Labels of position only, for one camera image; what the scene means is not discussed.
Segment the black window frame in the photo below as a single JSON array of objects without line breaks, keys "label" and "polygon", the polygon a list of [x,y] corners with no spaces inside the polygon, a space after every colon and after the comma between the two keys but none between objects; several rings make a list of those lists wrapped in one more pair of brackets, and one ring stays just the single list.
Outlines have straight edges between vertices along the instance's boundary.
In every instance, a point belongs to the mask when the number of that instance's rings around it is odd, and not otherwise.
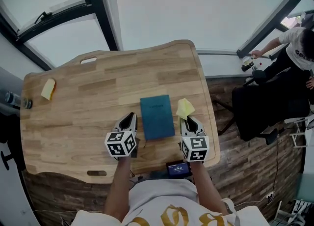
[{"label": "black window frame", "polygon": [[[260,27],[238,50],[237,55],[239,58],[250,55],[250,52],[261,43],[274,29],[278,29],[282,32],[287,31],[289,28],[281,24],[281,21],[289,15],[289,13],[297,6],[301,0],[287,0],[277,8],[277,12],[274,12],[264,23],[264,26]],[[270,55],[270,59],[275,59],[280,52],[276,51]]]},{"label": "black window frame", "polygon": [[48,71],[52,69],[51,65],[43,61],[25,43],[55,26],[90,14],[96,15],[109,49],[111,51],[118,51],[119,46],[106,0],[85,0],[85,3],[66,8],[62,11],[52,12],[52,15],[41,18],[36,24],[22,33],[15,31],[4,16],[0,14],[0,33],[32,62],[44,71]]}]

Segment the wooden tabletop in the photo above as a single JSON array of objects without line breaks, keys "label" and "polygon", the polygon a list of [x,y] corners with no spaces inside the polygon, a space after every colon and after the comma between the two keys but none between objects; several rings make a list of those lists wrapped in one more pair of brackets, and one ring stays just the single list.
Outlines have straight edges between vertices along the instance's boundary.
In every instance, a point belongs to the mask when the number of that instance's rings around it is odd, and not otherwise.
[{"label": "wooden tabletop", "polygon": [[[96,58],[96,61],[81,61]],[[56,81],[49,101],[40,96],[48,78]],[[145,142],[140,98],[169,95],[176,135]],[[104,145],[105,136],[122,116],[138,116],[140,139],[131,170],[142,174],[165,169],[183,158],[175,115],[178,100],[186,98],[193,115],[210,140],[205,167],[218,163],[220,149],[215,117],[194,44],[177,40],[135,51],[95,51],[44,73],[24,79],[22,98],[33,100],[21,108],[21,135],[26,169],[32,174],[57,172],[87,183],[111,183],[117,161]]]}]

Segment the white t-shirt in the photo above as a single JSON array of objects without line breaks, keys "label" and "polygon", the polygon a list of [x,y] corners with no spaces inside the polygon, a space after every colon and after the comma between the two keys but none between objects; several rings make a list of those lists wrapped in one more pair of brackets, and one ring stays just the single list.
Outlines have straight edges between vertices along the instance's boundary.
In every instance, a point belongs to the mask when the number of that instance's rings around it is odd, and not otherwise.
[{"label": "white t-shirt", "polygon": [[279,42],[282,44],[290,43],[286,48],[289,58],[302,70],[310,70],[314,65],[313,61],[305,57],[301,39],[303,35],[303,27],[295,27],[287,30],[279,36]]},{"label": "white t-shirt", "polygon": [[[234,214],[222,216],[198,203],[194,184],[184,179],[147,180],[138,183],[129,193],[130,210],[122,223],[116,218],[80,210],[72,226],[157,226],[157,225],[224,225],[233,224]],[[238,211],[241,226],[269,226],[255,206]]]}]

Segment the yellow cloth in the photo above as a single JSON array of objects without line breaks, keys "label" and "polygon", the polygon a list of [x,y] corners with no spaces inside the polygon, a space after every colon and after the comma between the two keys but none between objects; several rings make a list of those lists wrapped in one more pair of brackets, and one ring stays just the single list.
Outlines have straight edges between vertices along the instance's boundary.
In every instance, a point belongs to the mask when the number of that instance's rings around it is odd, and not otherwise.
[{"label": "yellow cloth", "polygon": [[54,90],[55,90],[55,80],[48,79],[40,95],[48,100],[51,100]]},{"label": "yellow cloth", "polygon": [[185,98],[178,101],[178,109],[176,115],[187,120],[187,116],[195,111],[192,104]]}]

